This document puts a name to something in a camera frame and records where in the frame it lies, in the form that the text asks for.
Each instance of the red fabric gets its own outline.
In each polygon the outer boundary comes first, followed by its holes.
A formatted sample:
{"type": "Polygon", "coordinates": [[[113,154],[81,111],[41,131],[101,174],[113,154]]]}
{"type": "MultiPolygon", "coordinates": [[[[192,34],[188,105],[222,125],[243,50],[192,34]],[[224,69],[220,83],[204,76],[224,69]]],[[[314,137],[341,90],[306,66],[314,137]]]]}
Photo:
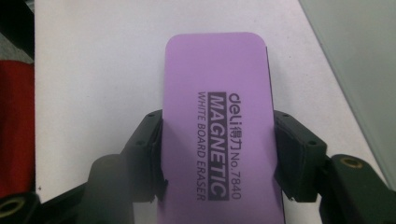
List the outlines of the red fabric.
{"type": "Polygon", "coordinates": [[[29,191],[34,176],[34,68],[0,61],[0,198],[29,191]]]}

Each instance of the white table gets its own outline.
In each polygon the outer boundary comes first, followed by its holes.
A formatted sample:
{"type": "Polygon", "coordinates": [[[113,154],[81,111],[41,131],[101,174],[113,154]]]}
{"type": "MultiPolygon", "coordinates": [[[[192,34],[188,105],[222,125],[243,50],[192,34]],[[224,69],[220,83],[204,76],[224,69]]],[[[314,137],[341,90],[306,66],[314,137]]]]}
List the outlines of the white table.
{"type": "MultiPolygon", "coordinates": [[[[379,172],[296,0],[36,0],[35,28],[36,187],[43,202],[85,182],[96,159],[119,153],[143,116],[162,108],[165,45],[184,33],[260,35],[275,109],[320,136],[329,155],[358,156],[379,172]]],[[[284,201],[287,223],[320,223],[318,203],[284,201]]],[[[135,210],[137,223],[155,223],[155,204],[135,210]]]]}

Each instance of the purple eraser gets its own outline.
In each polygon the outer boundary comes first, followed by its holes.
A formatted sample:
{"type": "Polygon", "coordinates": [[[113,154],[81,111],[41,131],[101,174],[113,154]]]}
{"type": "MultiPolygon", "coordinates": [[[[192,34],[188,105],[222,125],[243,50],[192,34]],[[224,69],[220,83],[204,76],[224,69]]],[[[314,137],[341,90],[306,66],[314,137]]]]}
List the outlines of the purple eraser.
{"type": "Polygon", "coordinates": [[[250,33],[166,47],[160,224],[284,223],[266,46],[250,33]]]}

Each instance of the rounded corner of eraser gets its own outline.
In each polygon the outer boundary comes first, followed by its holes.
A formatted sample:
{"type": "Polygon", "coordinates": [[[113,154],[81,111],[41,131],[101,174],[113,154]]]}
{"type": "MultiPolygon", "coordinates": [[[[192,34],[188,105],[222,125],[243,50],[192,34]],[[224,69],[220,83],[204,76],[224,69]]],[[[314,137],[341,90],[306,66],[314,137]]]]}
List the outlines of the rounded corner of eraser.
{"type": "Polygon", "coordinates": [[[159,223],[283,223],[263,40],[176,35],[166,50],[159,223]]]}

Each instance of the red object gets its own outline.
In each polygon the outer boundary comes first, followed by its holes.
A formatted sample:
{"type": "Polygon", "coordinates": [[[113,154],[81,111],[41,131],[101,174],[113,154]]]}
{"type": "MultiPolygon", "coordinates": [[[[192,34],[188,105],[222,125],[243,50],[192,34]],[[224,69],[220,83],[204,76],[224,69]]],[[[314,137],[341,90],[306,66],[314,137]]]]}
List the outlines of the red object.
{"type": "Polygon", "coordinates": [[[0,198],[31,190],[35,178],[35,69],[0,61],[0,198]]]}

